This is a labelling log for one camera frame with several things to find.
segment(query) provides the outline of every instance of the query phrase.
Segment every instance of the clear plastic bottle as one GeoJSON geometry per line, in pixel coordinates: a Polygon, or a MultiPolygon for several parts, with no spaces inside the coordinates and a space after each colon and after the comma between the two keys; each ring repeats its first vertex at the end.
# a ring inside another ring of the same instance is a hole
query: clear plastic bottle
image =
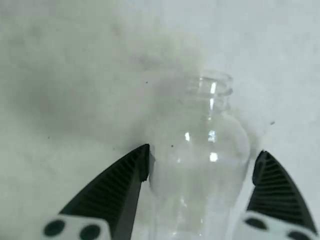
{"type": "Polygon", "coordinates": [[[226,112],[232,81],[204,72],[157,126],[149,240],[224,239],[250,154],[246,132],[226,112]]]}

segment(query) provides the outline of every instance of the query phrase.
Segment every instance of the bottle body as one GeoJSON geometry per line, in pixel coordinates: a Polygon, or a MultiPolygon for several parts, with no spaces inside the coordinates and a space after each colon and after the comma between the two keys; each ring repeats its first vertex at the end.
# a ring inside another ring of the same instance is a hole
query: bottle body
{"type": "MultiPolygon", "coordinates": [[[[216,83],[211,78],[206,81],[216,83]]],[[[150,177],[154,194],[150,240],[224,237],[229,211],[245,178],[250,146],[239,122],[224,111],[212,111],[208,96],[202,93],[201,99],[192,99],[195,105],[177,109],[157,129],[150,177]]]]}

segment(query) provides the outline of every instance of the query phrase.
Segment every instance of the bottle mouth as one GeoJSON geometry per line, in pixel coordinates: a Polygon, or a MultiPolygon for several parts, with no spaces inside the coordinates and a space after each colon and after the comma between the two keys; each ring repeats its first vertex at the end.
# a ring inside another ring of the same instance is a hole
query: bottle mouth
{"type": "Polygon", "coordinates": [[[188,92],[198,99],[227,97],[232,94],[233,78],[223,72],[205,70],[198,79],[192,80],[188,92]]]}

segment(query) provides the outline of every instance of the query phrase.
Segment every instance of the bottle neck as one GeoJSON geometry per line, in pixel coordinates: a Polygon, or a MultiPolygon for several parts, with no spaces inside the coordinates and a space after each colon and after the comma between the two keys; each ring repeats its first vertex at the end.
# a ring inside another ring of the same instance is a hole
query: bottle neck
{"type": "Polygon", "coordinates": [[[206,71],[192,80],[187,88],[187,107],[195,114],[211,120],[229,107],[232,94],[232,78],[224,73],[206,71]]]}

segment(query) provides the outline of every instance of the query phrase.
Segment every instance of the black screw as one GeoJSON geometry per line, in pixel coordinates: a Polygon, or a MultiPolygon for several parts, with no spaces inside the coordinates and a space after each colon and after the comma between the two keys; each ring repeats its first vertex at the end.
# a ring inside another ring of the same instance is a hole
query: black screw
{"type": "Polygon", "coordinates": [[[100,235],[100,227],[92,224],[84,227],[80,232],[80,238],[82,240],[94,240],[100,235]]]}
{"type": "Polygon", "coordinates": [[[65,222],[62,220],[54,220],[45,226],[43,234],[47,237],[57,236],[60,233],[62,233],[62,231],[65,228],[65,225],[65,222]]]}

